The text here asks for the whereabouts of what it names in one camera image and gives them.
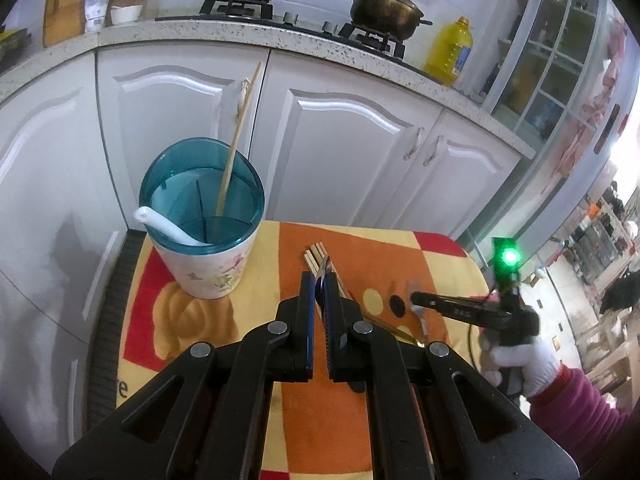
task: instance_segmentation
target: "stove burner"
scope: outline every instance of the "stove burner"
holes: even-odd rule
[[[273,6],[269,2],[258,0],[205,0],[200,8],[200,14],[224,14],[225,16],[241,16],[256,18],[260,11],[260,19],[273,19]]]
[[[361,30],[364,34],[357,34],[355,41],[383,53],[391,51],[391,46],[389,45],[389,41],[391,41],[395,43],[393,56],[398,59],[402,59],[404,57],[404,44],[391,34],[384,34],[383,32],[373,30],[372,28],[354,25],[353,23],[345,23],[340,29],[338,36],[348,40],[356,30]]]

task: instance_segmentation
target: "white cabinet door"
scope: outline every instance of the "white cabinet door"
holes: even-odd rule
[[[489,132],[443,111],[376,227],[456,239],[519,160]]]
[[[268,49],[238,44],[159,43],[98,53],[98,96],[104,143],[120,205],[130,228],[140,184],[165,148],[190,137],[229,144],[236,129],[242,80],[262,70]],[[249,153],[262,73],[238,150]]]
[[[0,270],[88,342],[127,229],[100,136],[94,54],[0,107],[0,211]]]
[[[87,354],[0,273],[0,414],[46,471],[82,435]]]
[[[439,112],[373,76],[273,52],[249,156],[266,218],[372,226]]]

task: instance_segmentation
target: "gas stove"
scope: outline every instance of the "gas stove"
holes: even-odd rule
[[[400,65],[422,73],[415,67],[402,61],[404,57],[404,44],[392,35],[372,30],[369,28],[345,23],[339,30],[338,26],[324,22],[316,23],[299,22],[298,16],[286,12],[284,16],[274,16],[273,6],[269,2],[255,0],[206,0],[202,4],[200,13],[196,16],[165,16],[157,18],[164,20],[214,20],[220,22],[255,23],[257,25],[269,25],[271,27],[285,28],[296,32],[303,32],[320,38],[328,38],[337,43],[371,52],[384,57]]]

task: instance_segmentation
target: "green led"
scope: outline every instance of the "green led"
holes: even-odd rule
[[[520,253],[516,249],[506,249],[502,253],[502,260],[510,267],[517,265],[520,261]]]

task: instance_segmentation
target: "gloved hand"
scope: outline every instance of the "gloved hand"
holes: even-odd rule
[[[480,334],[480,373],[493,386],[502,383],[500,368],[522,368],[522,395],[527,399],[544,392],[558,376],[560,359],[556,350],[539,337],[531,344],[499,346],[498,333],[485,330]]]

